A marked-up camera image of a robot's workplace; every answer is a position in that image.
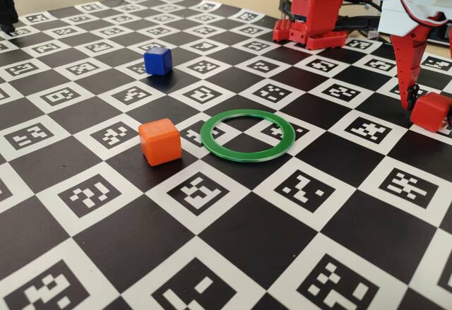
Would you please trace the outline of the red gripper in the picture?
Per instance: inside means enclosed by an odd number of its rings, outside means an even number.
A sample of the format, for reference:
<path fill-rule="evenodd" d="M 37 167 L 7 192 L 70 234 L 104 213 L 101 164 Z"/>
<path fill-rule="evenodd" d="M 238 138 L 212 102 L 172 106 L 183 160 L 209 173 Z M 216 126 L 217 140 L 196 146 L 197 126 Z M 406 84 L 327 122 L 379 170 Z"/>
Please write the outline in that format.
<path fill-rule="evenodd" d="M 431 20 L 446 19 L 443 12 L 429 17 Z M 431 28 L 427 40 L 437 44 L 448 44 L 451 19 L 442 26 Z M 398 89 L 403 109 L 412 109 L 419 90 L 417 78 L 420 74 L 420 62 L 424 54 L 424 33 L 412 30 L 406 36 L 391 35 L 391 43 L 397 64 Z M 446 115 L 447 125 L 452 127 L 452 107 Z"/>

